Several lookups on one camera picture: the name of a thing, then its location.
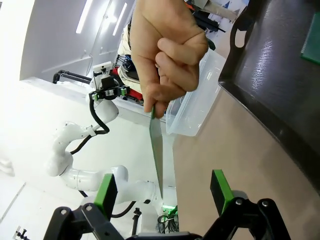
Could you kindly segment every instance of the red part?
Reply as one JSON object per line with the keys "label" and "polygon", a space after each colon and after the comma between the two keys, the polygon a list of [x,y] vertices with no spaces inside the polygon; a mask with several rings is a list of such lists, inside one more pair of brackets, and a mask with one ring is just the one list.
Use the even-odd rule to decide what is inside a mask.
{"label": "red part", "polygon": [[136,90],[133,90],[132,88],[130,88],[130,92],[128,95],[138,99],[139,101],[142,101],[144,99],[140,92],[137,92]]}

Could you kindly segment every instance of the table surface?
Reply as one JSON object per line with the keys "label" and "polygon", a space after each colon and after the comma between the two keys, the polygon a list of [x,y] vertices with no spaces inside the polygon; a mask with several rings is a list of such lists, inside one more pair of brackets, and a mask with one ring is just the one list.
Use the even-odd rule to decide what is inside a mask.
{"label": "table surface", "polygon": [[[228,34],[217,52],[229,54]],[[243,33],[237,35],[239,46]],[[196,137],[173,145],[181,231],[203,235],[218,218],[211,172],[222,169],[231,189],[256,203],[273,199],[291,239],[320,239],[320,197],[279,143],[238,102],[221,90]],[[250,239],[240,229],[234,239]]]}

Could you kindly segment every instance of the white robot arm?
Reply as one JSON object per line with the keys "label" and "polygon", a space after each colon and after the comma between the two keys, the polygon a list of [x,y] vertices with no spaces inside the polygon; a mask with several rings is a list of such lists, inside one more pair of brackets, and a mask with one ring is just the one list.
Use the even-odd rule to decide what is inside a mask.
{"label": "white robot arm", "polygon": [[[94,85],[97,85],[98,88],[101,89],[103,85],[102,80],[109,77],[109,70],[111,66],[111,63],[108,62],[93,67],[95,76]],[[104,96],[112,97],[113,88],[111,87],[110,89],[102,90]],[[163,200],[160,197],[159,187],[149,181],[129,183],[128,170],[124,166],[116,166],[109,170],[102,171],[85,171],[73,168],[74,151],[66,151],[68,145],[75,140],[88,140],[97,134],[106,134],[108,131],[98,131],[98,129],[102,127],[101,125],[106,126],[107,123],[116,119],[119,114],[117,106],[111,100],[97,99],[97,96],[95,97],[94,111],[96,116],[98,116],[100,121],[102,121],[102,124],[83,127],[72,122],[67,122],[63,128],[57,132],[57,136],[53,143],[53,155],[46,164],[47,173],[52,177],[60,176],[69,188],[88,192],[98,191],[104,175],[113,173],[118,189],[116,204],[131,201],[151,203],[154,205],[157,212],[159,212],[163,204]],[[173,191],[173,195],[175,196],[174,189],[172,189],[172,187],[168,187],[167,191]],[[174,197],[173,201],[170,202],[170,205],[175,204],[176,200]]]}

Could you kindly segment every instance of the knuckle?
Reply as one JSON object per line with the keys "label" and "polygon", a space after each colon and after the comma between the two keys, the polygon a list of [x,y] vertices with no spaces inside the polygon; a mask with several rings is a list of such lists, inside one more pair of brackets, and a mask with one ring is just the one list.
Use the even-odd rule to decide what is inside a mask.
{"label": "knuckle", "polygon": [[199,85],[199,81],[193,79],[190,82],[188,82],[188,84],[186,84],[184,90],[186,90],[187,92],[193,92],[193,91],[197,90],[198,85]]}

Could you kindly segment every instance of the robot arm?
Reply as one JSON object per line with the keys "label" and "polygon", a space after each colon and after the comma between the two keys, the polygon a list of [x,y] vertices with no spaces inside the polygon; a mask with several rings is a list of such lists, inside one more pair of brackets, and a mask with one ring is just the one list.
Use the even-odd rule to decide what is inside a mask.
{"label": "robot arm", "polygon": [[[100,127],[106,127],[107,123],[117,118],[119,110],[111,100],[116,96],[126,94],[129,89],[126,87],[118,87],[117,83],[113,81],[113,78],[109,77],[108,73],[111,66],[111,63],[104,63],[93,67],[94,81],[92,81],[90,85],[92,87],[95,85],[98,90],[89,94],[90,110],[92,113],[93,103],[95,114],[93,118],[96,120],[98,117],[99,121],[96,120],[98,125],[83,127],[72,122],[67,122],[63,128],[57,132],[57,137],[53,143],[53,155],[46,165],[47,173],[52,177],[60,176],[64,183],[71,189],[89,192],[96,192],[100,188],[105,174],[112,173],[115,176],[118,188],[116,204],[131,201],[151,203],[157,212],[160,212],[163,201],[162,198],[159,197],[159,187],[153,182],[128,182],[128,170],[124,166],[112,167],[107,171],[75,169],[73,168],[73,155],[66,151],[66,148],[72,141],[94,137]],[[174,192],[174,189],[168,187],[168,191]]]}

